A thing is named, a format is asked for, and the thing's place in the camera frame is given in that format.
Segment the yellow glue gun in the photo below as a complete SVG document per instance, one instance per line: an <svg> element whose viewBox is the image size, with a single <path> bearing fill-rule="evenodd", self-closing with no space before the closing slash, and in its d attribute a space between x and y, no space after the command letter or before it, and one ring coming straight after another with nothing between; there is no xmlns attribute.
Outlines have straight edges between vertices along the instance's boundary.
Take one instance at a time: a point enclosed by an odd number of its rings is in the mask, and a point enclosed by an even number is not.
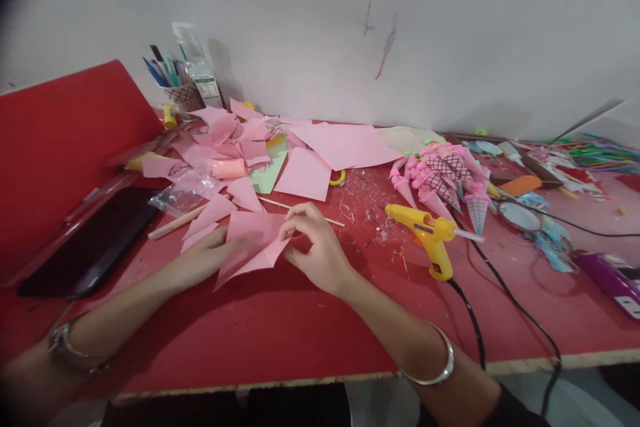
<svg viewBox="0 0 640 427"><path fill-rule="evenodd" d="M431 214L425 211L394 203L387 205L385 212L396 222L409 227L418 237L431 260L431 267L429 267L431 277L440 282L446 282L453 277L453 267L443 242L453 240L458 232L454 221L444 217L434 220Z"/></svg>

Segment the pen holder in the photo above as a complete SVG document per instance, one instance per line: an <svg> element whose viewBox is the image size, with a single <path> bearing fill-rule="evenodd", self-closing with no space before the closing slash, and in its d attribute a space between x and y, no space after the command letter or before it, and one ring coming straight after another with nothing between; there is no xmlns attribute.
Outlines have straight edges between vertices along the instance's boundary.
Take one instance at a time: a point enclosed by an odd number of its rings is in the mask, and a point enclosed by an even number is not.
<svg viewBox="0 0 640 427"><path fill-rule="evenodd" d="M179 113L188 114L195 110L201 110L206 106L200 96L198 87L193 82L180 87L161 88Z"/></svg>

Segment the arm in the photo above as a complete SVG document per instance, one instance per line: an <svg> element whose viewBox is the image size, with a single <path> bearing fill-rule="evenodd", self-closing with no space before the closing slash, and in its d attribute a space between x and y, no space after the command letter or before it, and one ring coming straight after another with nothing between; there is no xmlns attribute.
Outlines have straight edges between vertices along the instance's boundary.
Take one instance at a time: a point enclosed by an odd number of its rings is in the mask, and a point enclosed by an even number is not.
<svg viewBox="0 0 640 427"><path fill-rule="evenodd" d="M349 265L331 226L312 203L296 205L281 228L298 230L313 243L308 254L293 247L285 256L319 288L347 302L371 328L389 355L413 378L430 380L447 362L445 343L428 322L408 312ZM454 346L451 376L437 386L412 382L418 397L441 426L477 426L495 409L500 385Z"/></svg>
<svg viewBox="0 0 640 427"><path fill-rule="evenodd" d="M156 274L115 296L74 323L69 341L90 359L73 358L87 371L112 357L167 300L212 276L246 242L223 244L227 228L217 228ZM1 373L4 400L31 425L46 424L68 404L86 375L51 362L43 339Z"/></svg>

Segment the black cable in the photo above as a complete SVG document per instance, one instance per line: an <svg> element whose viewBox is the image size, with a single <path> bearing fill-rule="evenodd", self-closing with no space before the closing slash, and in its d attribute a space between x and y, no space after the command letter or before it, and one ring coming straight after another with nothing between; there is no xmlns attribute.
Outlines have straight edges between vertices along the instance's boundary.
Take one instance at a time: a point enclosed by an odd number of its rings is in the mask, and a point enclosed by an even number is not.
<svg viewBox="0 0 640 427"><path fill-rule="evenodd" d="M458 218L455 215L454 211L451 212L451 215L453 216L453 219L455 220L455 223L458 224L458 227L460 227L462 230L466 230L465 227L462 225L462 223L458 220ZM562 357L560 355L560 349L558 348L558 345L555 343L555 340L553 340L553 338L547 333L545 328L542 325L540 325L540 323L535 318L533 318L533 316L520 304L520 302L518 302L515 299L515 297L511 293L511 290L509 290L509 287L507 287L507 284L505 284L505 281L503 280L503 278L500 276L498 271L495 269L495 267L493 266L491 261L487 258L485 253L480 249L480 247L475 242L475 240L470 240L469 239L469 241L471 242L471 244L475 248L475 251L480 255L480 257L482 257L482 260L485 261L485 264L487 264L489 269L493 272L493 275L495 275L495 277L498 279L498 282L500 283L500 285L502 286L503 290L507 294L507 297L509 297L509 299L513 302L513 304L516 307L518 307L518 309L523 314L525 314L525 316L529 320L531 320L531 323L533 325L535 325L538 328L538 330L540 330L540 332L542 332L545 335L545 337L548 339L549 343L553 347L553 352L554 352L555 356L557 357L558 361L555 363L555 365L553 367L553 374L551 375L551 379L549 380L549 383L547 384L547 387L545 389L545 394L544 394L544 397L542 399L542 409L540 411L540 415L542 415L542 417L546 418L547 417L547 412L549 411L549 399L551 397L551 391L553 390L553 387L554 387L555 383L558 381L558 377L560 377L560 372L562 371Z"/></svg>
<svg viewBox="0 0 640 427"><path fill-rule="evenodd" d="M520 205L521 207L527 208L531 211L537 212L538 214L542 214L545 215L547 217L551 217L553 219L559 220L560 222L564 222L565 224L569 224L572 227L576 227L577 229L582 230L583 232L587 232L588 234L593 234L599 237L640 237L640 234L600 234L599 232L594 232L593 230L589 230L588 228L584 228L581 226L578 226L576 224L574 224L573 222L570 222L569 220L565 220L563 218L560 217L556 217L554 215L551 215L550 213L545 212L544 210L539 210L537 208L534 207L529 207L528 205L525 205L524 203L520 203L518 201L513 201L510 199L493 199L494 201L497 202L511 202L511 203L515 203L516 205Z"/></svg>
<svg viewBox="0 0 640 427"><path fill-rule="evenodd" d="M453 287L453 289L458 293L458 295L462 297L463 302L465 302L465 305L467 306L467 310L469 310L469 317L471 317L471 323L473 324L473 329L475 330L475 337L478 340L478 350L480 352L480 367L482 367L482 370L486 370L487 359L485 356L485 343L482 340L482 332L480 332L480 326L478 325L478 321L475 318L475 314L473 313L471 304L469 303L469 300L467 299L465 292L462 290L462 287L459 286L458 283L453 278L450 278L449 280L447 280L447 282L451 284L451 287Z"/></svg>

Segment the black phone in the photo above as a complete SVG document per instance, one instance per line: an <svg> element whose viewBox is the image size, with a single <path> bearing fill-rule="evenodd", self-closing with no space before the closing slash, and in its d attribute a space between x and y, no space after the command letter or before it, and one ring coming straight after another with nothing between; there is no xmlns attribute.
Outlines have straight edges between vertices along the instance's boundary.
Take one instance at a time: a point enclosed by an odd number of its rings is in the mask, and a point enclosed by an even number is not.
<svg viewBox="0 0 640 427"><path fill-rule="evenodd" d="M158 190L118 191L18 288L21 297L82 298L113 275L158 209L149 199Z"/></svg>

